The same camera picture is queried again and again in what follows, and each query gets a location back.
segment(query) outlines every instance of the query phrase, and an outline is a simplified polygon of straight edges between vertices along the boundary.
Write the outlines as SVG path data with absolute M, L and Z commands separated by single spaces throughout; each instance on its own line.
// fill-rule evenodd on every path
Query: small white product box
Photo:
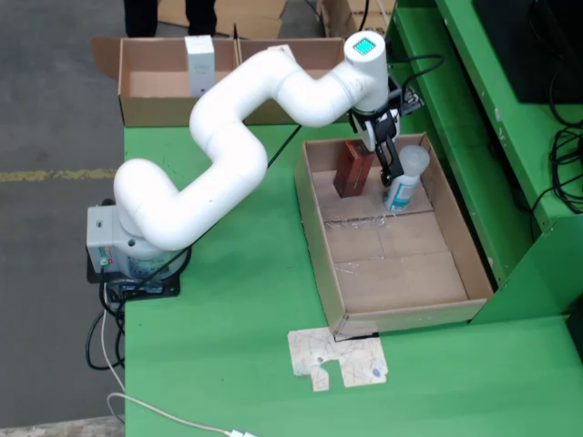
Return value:
M 215 85 L 215 50 L 212 38 L 185 36 L 186 53 L 189 59 L 190 95 L 202 97 Z

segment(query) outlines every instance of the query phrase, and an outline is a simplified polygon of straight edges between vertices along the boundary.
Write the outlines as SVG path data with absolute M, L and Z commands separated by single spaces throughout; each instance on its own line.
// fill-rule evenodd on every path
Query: open cardboard box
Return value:
M 314 79 L 324 76 L 344 60 L 344 41 L 341 38 L 238 40 L 239 59 L 251 56 L 272 46 L 290 47 L 297 63 Z M 346 116 L 337 122 L 347 121 Z M 282 125 L 295 123 L 274 101 L 268 100 L 245 119 L 247 125 Z
M 233 39 L 213 39 L 215 83 L 239 64 Z M 128 127 L 188 126 L 197 98 L 190 96 L 184 38 L 94 36 L 97 67 L 118 79 L 122 117 Z
M 332 182 L 344 140 L 304 142 L 295 169 L 302 222 L 322 305 L 336 338 L 471 320 L 492 296 L 474 241 L 429 139 L 401 136 L 430 154 L 403 213 L 383 204 L 373 164 L 361 196 Z

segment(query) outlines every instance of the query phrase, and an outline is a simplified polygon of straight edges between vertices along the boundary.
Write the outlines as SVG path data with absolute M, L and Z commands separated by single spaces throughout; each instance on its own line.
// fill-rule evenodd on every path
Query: brown cardboard box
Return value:
M 217 0 L 217 33 L 231 35 L 237 25 L 239 37 L 277 38 L 280 34 L 280 15 L 285 0 Z M 162 0 L 158 20 L 162 23 L 188 26 L 185 0 Z
M 239 59 L 243 63 L 251 56 L 272 46 L 288 45 L 297 63 L 318 79 L 344 60 L 344 42 L 341 38 L 304 38 L 238 40 Z M 337 121 L 346 121 L 340 117 Z M 268 100 L 245 119 L 247 125 L 280 125 L 295 123 L 274 101 Z
M 358 29 L 361 26 L 361 22 L 363 21 L 362 14 L 352 14 L 349 16 L 348 20 L 342 27 L 340 34 L 343 37 L 348 37 L 355 32 L 358 32 Z M 366 17 L 366 21 L 364 22 L 363 30 L 373 30 L 377 34 L 382 36 L 386 35 L 386 31 L 389 28 L 388 24 L 384 17 L 381 14 L 369 14 Z
M 364 23 L 364 30 L 374 30 L 386 34 L 388 23 L 394 10 L 395 0 L 383 0 L 383 10 L 375 0 L 371 0 Z M 358 31 L 364 14 L 362 0 L 320 0 L 326 35 L 347 38 Z
M 214 39 L 215 83 L 239 64 L 232 39 Z M 96 66 L 118 79 L 125 126 L 188 126 L 197 98 L 190 96 L 189 65 L 183 38 L 94 36 Z
M 356 198 L 332 185 L 343 140 L 304 142 L 295 169 L 302 223 L 331 330 L 353 337 L 471 320 L 492 296 L 474 241 L 425 134 L 397 149 L 429 151 L 409 207 L 383 205 L 378 160 Z

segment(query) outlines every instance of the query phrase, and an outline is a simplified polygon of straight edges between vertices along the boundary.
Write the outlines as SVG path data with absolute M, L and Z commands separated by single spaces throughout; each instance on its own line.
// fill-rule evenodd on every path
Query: black monitor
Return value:
M 474 0 L 517 99 L 583 103 L 583 1 Z

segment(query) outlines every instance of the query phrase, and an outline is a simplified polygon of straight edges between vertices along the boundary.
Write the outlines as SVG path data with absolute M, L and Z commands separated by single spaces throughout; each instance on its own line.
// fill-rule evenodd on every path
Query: white spray bottle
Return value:
M 429 165 L 429 153 L 420 146 L 405 146 L 399 152 L 403 175 L 395 178 L 384 198 L 384 205 L 391 212 L 407 208 L 421 174 Z

